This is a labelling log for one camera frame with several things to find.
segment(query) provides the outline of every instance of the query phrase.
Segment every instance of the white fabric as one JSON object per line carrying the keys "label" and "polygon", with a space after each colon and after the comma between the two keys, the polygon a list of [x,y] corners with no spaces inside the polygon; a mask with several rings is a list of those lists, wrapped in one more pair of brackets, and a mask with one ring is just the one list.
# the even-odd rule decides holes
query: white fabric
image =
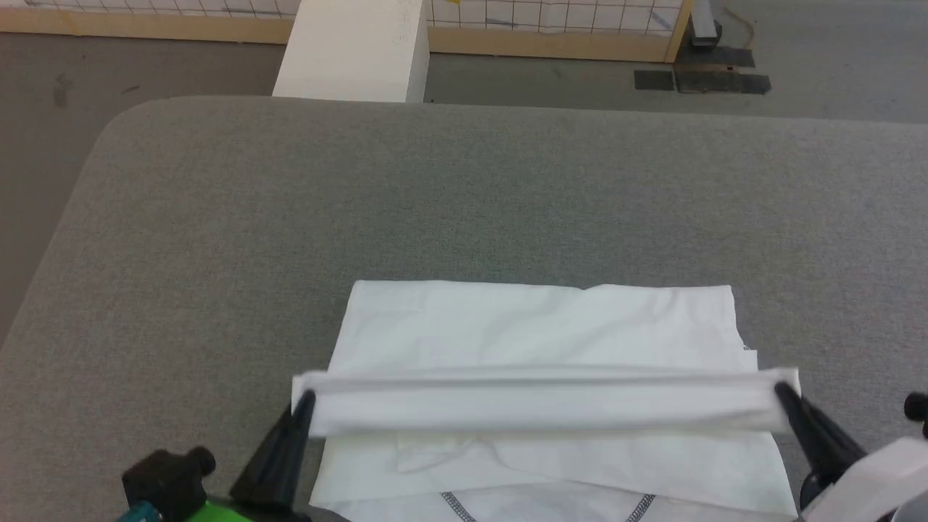
{"label": "white fabric", "polygon": [[310,437],[358,431],[789,430],[773,391],[796,369],[706,372],[628,366],[490,366],[307,372]]}
{"label": "white fabric", "polygon": [[[329,371],[505,365],[737,372],[756,370],[756,355],[742,349],[729,287],[581,291],[360,281]],[[566,481],[657,494],[681,512],[711,504],[707,509],[795,517],[776,444],[756,432],[335,437],[327,440],[312,503],[345,514],[348,505],[401,502],[394,497],[437,491],[473,497],[472,489],[496,495],[499,487],[572,484]],[[404,520],[431,520],[414,513]]]}
{"label": "white fabric", "polygon": [[[558,482],[469,489],[454,493],[454,497],[478,522],[624,522],[642,504],[643,495],[576,482]],[[334,502],[327,507],[352,522],[462,520],[450,508],[448,500],[437,493]],[[642,518],[644,522],[792,521],[784,515],[724,509],[663,497],[647,499],[644,507],[647,513]]]}

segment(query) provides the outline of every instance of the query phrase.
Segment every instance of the gray padded table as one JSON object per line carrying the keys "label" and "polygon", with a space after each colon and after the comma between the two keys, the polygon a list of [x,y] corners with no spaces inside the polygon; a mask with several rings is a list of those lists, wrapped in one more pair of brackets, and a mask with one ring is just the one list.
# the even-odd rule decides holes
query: gray padded table
{"label": "gray padded table", "polygon": [[[928,130],[178,98],[117,117],[0,351],[0,520],[105,520],[210,448],[223,493],[358,279],[731,284],[761,363],[869,448],[928,388]],[[793,487],[806,472],[780,437]],[[320,444],[306,455],[300,502]]]}

